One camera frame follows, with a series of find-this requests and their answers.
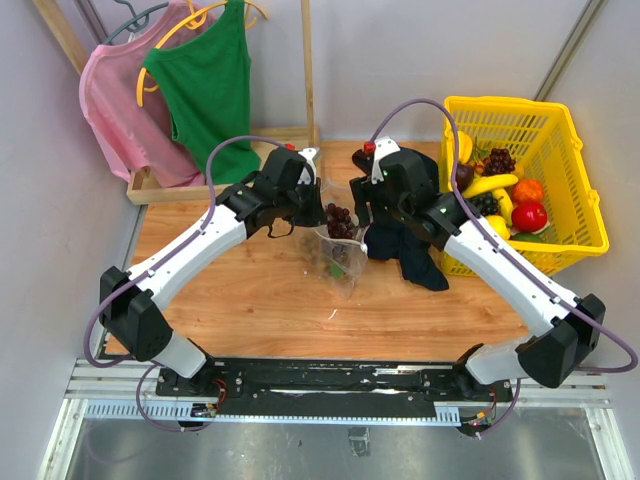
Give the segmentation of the red grape bunch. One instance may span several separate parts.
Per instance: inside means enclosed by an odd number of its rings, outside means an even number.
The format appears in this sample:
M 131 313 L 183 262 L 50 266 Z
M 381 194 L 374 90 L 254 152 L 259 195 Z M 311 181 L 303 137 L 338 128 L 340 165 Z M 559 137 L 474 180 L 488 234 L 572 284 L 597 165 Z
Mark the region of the red grape bunch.
M 329 203 L 325 208 L 327 232 L 332 239 L 354 240 L 357 227 L 348 208 Z

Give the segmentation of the clear zip top bag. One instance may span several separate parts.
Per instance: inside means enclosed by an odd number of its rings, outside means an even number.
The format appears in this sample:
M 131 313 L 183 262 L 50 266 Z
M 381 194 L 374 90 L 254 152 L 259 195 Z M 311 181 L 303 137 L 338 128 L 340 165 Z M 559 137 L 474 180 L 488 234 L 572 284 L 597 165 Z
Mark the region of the clear zip top bag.
M 313 272 L 343 297 L 350 297 L 368 260 L 364 236 L 355 202 L 348 186 L 323 182 L 321 202 L 326 223 L 296 233 L 299 251 Z

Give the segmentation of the brown longan fruit bunch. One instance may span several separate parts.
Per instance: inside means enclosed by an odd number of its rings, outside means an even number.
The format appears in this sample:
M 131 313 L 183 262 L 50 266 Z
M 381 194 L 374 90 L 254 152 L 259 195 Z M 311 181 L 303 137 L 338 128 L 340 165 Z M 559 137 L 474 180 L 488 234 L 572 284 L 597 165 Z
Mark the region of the brown longan fruit bunch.
M 315 233 L 305 234 L 299 245 L 305 260 L 321 278 L 341 279 L 346 275 L 345 246 Z

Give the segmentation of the yellow banana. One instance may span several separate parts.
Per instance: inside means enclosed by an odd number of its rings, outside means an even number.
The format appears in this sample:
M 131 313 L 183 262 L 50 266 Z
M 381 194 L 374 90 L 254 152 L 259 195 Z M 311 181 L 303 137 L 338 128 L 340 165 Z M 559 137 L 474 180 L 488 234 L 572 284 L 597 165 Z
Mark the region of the yellow banana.
M 485 192 L 492 192 L 496 199 L 499 201 L 499 215 L 501 215 L 506 220 L 508 225 L 511 225 L 511 213 L 514 209 L 514 205 L 509 194 L 506 192 L 506 189 L 508 187 L 514 186 L 517 182 L 518 178 L 513 174 L 478 177 L 473 180 L 471 185 L 463 192 L 463 196 L 470 203 L 470 199 L 472 197 L 483 194 Z

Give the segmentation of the yellow lemon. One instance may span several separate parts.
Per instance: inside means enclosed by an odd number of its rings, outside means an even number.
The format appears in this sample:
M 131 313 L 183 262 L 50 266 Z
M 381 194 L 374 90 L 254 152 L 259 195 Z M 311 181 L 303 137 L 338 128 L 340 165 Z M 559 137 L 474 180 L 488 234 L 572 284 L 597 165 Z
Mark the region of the yellow lemon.
M 486 216 L 485 219 L 503 240 L 509 240 L 511 238 L 511 229 L 502 216 L 489 215 Z

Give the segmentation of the red apple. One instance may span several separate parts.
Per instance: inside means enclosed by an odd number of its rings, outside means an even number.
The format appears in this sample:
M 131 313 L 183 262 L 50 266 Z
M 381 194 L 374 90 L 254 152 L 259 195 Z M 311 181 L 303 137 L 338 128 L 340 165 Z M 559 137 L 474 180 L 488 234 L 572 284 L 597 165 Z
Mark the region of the red apple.
M 539 202 L 526 202 L 515 207 L 511 213 L 512 225 L 521 232 L 534 233 L 548 223 L 545 207 Z

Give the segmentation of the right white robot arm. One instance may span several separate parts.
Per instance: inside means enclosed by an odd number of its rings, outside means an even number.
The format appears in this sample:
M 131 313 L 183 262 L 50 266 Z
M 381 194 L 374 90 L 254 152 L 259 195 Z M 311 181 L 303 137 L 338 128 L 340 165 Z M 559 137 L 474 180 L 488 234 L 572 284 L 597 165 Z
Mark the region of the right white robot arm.
M 441 193 L 425 155 L 367 144 L 353 155 L 363 176 L 350 182 L 355 212 L 371 232 L 391 227 L 418 247 L 461 261 L 519 314 L 528 333 L 496 345 L 478 344 L 458 361 L 455 392 L 474 400 L 489 384 L 530 378 L 559 387 L 595 349 L 606 311 L 595 295 L 579 297 L 522 257 L 466 200 Z

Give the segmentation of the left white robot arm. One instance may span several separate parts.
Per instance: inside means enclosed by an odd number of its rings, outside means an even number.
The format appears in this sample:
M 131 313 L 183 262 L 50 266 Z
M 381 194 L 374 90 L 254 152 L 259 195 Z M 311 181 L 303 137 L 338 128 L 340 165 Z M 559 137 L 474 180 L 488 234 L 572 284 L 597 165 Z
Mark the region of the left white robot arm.
M 214 371 L 207 355 L 177 333 L 163 312 L 174 297 L 217 257 L 277 219 L 315 227 L 324 213 L 316 163 L 320 150 L 278 147 L 261 170 L 228 186 L 191 227 L 147 260 L 101 278 L 101 325 L 132 357 L 173 370 L 190 394 L 207 393 Z

